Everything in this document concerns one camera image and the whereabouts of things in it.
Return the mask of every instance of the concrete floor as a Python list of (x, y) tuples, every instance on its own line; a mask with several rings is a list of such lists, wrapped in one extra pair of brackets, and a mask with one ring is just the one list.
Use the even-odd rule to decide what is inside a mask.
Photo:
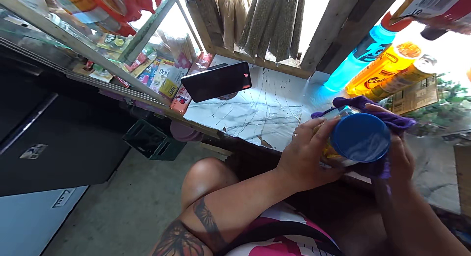
[(147, 160), (131, 150), (110, 182), (93, 185), (43, 256), (144, 256), (180, 214), (186, 172), (204, 157), (225, 159), (188, 143), (175, 161)]

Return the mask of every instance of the plastic crate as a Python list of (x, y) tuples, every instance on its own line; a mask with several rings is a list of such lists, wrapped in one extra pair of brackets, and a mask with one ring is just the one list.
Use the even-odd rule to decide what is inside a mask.
[(122, 139), (150, 160), (175, 160), (186, 145), (143, 119), (139, 119)]

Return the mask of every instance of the hand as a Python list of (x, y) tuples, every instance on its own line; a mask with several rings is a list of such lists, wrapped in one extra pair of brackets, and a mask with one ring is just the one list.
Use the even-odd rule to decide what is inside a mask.
[[(372, 112), (387, 112), (380, 106), (373, 104), (366, 104), (366, 108)], [(412, 174), (414, 173), (415, 162), (412, 153), (409, 151), (404, 136), (398, 136), (391, 133), (391, 145), (389, 147), (388, 159), (391, 164), (391, 178), (389, 183), (393, 185), (405, 185), (411, 183)]]
[(291, 143), (281, 154), (275, 168), (288, 187), (295, 192), (309, 190), (336, 181), (345, 172), (343, 168), (322, 168), (319, 161), (327, 139), (340, 117), (326, 121), (320, 117), (301, 124), (294, 133)]

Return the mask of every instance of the blue lid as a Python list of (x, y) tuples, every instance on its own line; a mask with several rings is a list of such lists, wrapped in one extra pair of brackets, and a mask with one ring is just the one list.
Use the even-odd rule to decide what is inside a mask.
[(391, 144), (391, 135), (378, 117), (358, 113), (339, 121), (330, 135), (330, 142), (340, 155), (368, 163), (384, 156)]

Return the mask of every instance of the phone screen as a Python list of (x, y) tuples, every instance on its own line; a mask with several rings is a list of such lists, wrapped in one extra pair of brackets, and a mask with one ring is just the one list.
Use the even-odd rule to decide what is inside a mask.
[(184, 76), (181, 82), (195, 102), (231, 94), (252, 87), (249, 64), (240, 62), (214, 70)]

